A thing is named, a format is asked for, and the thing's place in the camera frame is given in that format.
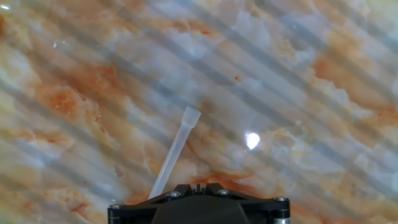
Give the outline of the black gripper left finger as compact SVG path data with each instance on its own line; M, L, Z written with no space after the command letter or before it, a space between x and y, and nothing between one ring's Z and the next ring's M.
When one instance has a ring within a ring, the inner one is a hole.
M108 207L108 224L131 223L134 219L153 217L165 203L195 195L196 188L189 184L177 185L172 191L160 194L136 205L115 203Z

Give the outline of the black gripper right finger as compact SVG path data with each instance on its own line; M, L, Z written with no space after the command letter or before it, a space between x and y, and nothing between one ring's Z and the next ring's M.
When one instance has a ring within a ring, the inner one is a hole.
M214 200L206 206L210 223L291 223L290 200L286 197L264 199L221 184L206 184L205 195Z

